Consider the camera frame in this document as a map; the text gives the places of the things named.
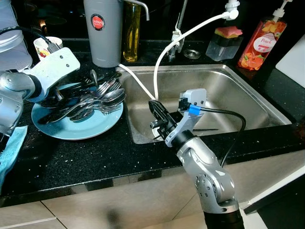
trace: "soap bottle label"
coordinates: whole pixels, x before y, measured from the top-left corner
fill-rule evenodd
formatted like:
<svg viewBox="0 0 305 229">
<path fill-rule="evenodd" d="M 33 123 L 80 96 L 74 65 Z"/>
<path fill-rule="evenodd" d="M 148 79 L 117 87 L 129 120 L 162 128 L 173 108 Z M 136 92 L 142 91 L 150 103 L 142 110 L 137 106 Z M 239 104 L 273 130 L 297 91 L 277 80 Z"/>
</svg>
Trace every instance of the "soap bottle label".
<svg viewBox="0 0 305 229">
<path fill-rule="evenodd" d="M 273 33 L 267 33 L 262 37 L 257 38 L 253 47 L 258 52 L 270 52 L 275 45 L 276 40 Z"/>
</svg>

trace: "gray thermos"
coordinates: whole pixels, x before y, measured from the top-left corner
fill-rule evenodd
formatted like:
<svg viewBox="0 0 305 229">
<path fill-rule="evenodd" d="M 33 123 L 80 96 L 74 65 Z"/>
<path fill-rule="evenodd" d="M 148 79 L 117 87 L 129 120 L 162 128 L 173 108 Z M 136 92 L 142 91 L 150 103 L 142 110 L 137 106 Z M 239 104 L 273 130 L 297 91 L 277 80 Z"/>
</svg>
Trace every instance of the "gray thermos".
<svg viewBox="0 0 305 229">
<path fill-rule="evenodd" d="M 149 20 L 146 4 L 142 5 Z M 121 62 L 123 0 L 84 0 L 92 61 L 102 68 L 116 67 Z"/>
</svg>

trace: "dish soap bottle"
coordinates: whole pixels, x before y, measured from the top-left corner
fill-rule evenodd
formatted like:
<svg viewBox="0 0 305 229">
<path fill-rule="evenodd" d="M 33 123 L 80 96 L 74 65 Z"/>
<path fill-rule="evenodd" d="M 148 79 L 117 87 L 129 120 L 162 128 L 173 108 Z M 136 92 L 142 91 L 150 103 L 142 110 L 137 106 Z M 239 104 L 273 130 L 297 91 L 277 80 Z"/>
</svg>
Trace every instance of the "dish soap bottle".
<svg viewBox="0 0 305 229">
<path fill-rule="evenodd" d="M 259 70 L 269 55 L 287 24 L 280 20 L 284 15 L 284 6 L 292 0 L 284 0 L 281 8 L 274 11 L 273 17 L 261 20 L 256 27 L 247 47 L 245 48 L 238 66 L 248 70 Z"/>
</svg>

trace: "drain cover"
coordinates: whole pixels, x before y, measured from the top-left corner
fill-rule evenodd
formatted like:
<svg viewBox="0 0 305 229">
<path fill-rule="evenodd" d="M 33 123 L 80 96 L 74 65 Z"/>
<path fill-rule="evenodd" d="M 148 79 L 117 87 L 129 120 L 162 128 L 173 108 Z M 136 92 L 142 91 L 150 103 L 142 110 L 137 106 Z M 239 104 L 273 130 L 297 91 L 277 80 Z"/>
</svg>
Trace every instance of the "drain cover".
<svg viewBox="0 0 305 229">
<path fill-rule="evenodd" d="M 196 60 L 199 57 L 201 57 L 200 52 L 198 52 L 197 50 L 194 50 L 194 49 L 185 49 L 183 51 L 183 54 L 185 57 L 192 59 L 192 60 Z"/>
</svg>

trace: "clear plastic container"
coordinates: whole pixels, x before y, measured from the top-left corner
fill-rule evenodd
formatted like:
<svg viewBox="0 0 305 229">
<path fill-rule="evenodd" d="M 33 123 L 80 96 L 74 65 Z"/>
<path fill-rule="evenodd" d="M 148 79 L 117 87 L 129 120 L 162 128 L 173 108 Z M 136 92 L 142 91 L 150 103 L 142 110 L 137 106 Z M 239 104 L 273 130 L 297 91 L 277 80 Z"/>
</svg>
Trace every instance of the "clear plastic container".
<svg viewBox="0 0 305 229">
<path fill-rule="evenodd" d="M 243 37 L 227 39 L 214 34 L 205 54 L 214 61 L 232 59 L 239 49 L 242 40 Z"/>
<path fill-rule="evenodd" d="M 18 72 L 22 72 L 31 65 L 32 57 L 24 42 L 6 52 L 0 52 L 0 71 L 16 69 Z"/>
<path fill-rule="evenodd" d="M 0 30 L 10 26 L 17 26 L 17 21 L 10 0 L 0 0 Z M 23 41 L 19 30 L 0 35 L 0 52 L 5 52 L 19 45 Z"/>
</svg>

